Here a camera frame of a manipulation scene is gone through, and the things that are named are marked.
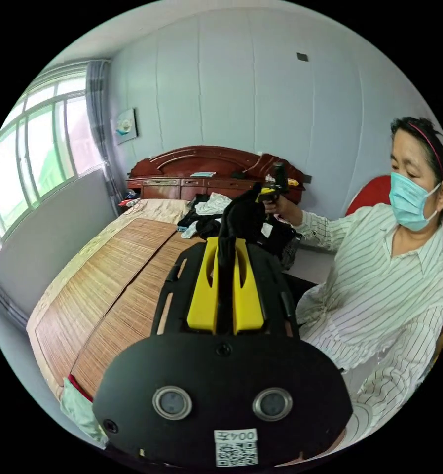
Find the woman's hand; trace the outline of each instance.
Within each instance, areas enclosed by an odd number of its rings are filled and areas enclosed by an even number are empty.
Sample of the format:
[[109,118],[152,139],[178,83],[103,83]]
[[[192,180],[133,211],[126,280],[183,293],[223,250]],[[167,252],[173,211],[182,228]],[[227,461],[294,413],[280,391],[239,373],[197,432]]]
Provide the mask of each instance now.
[[279,214],[294,227],[302,224],[302,210],[283,195],[280,195],[275,202],[265,201],[264,208],[267,214]]

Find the small square on wall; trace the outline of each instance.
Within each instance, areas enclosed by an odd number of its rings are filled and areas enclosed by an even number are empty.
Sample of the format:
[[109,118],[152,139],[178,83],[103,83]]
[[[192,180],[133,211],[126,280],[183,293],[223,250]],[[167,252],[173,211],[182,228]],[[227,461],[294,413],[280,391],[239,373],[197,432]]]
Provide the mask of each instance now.
[[134,109],[121,112],[114,121],[116,143],[121,144],[138,136]]

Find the ceiling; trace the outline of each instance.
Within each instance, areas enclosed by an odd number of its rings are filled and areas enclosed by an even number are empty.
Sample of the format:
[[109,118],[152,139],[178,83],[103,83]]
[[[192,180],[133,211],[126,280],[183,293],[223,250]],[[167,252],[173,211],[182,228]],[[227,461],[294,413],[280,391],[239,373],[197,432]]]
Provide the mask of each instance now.
[[182,18],[227,8],[270,8],[323,17],[281,0],[161,0],[130,10],[94,28],[58,54],[46,69],[71,61],[112,58],[133,41]]

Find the striped shirt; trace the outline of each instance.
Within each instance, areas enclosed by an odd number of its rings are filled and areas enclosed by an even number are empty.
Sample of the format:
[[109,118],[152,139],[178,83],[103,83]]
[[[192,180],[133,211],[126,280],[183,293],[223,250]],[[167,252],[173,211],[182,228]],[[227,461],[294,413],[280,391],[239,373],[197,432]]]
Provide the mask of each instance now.
[[352,395],[349,425],[356,417],[363,427],[354,434],[347,427],[348,444],[382,425],[408,398],[443,325],[443,231],[437,229],[418,250],[391,257],[396,228],[392,208],[385,204],[336,221],[303,211],[303,222],[295,228],[336,252],[327,281],[307,291],[297,305],[301,339],[345,371],[389,348]]

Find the gray curtain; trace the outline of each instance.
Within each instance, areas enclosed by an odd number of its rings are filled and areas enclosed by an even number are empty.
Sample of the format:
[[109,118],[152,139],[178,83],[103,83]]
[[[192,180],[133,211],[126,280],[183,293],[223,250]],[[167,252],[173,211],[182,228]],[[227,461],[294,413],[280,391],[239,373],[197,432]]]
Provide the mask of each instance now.
[[13,324],[26,332],[26,324],[30,315],[25,314],[0,287],[0,313],[5,312]]
[[105,132],[105,122],[109,120],[110,108],[107,101],[106,86],[110,73],[110,64],[106,60],[90,61],[87,66],[87,111],[93,139],[104,163],[105,184],[111,198],[115,214],[122,213],[118,204],[123,196],[118,188],[110,162],[111,137]]

